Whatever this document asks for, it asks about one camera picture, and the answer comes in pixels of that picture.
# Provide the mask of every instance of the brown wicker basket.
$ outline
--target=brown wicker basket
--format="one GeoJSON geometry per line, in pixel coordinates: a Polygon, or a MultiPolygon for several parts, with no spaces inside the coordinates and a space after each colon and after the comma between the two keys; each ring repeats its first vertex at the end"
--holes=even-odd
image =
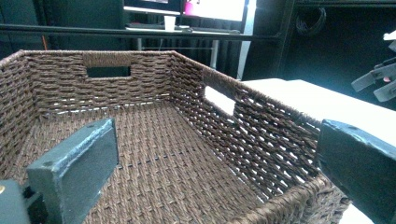
{"type": "Polygon", "coordinates": [[[173,51],[20,51],[0,62],[0,93],[0,179],[23,182],[78,128],[115,118],[120,165],[89,223],[336,223],[348,206],[312,162],[317,120],[173,51]],[[100,66],[131,76],[87,76],[100,66]]]}

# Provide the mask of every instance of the monitor screen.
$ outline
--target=monitor screen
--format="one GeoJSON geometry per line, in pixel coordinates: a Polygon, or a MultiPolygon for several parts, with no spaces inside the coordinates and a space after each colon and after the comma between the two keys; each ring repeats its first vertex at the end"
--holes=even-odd
{"type": "Polygon", "coordinates": [[[246,0],[185,0],[183,15],[242,21],[246,0]]]}
{"type": "Polygon", "coordinates": [[[124,10],[178,16],[181,0],[124,0],[124,10]]]}

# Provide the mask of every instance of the wicker basket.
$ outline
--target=wicker basket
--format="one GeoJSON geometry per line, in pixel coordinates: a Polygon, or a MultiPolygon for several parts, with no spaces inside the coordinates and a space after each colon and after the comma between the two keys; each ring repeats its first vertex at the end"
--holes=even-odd
{"type": "Polygon", "coordinates": [[[173,51],[20,51],[0,62],[0,93],[0,179],[25,181],[45,151],[115,118],[120,165],[89,223],[336,223],[348,206],[312,162],[317,120],[173,51]],[[131,76],[87,76],[100,66],[131,76]]]}

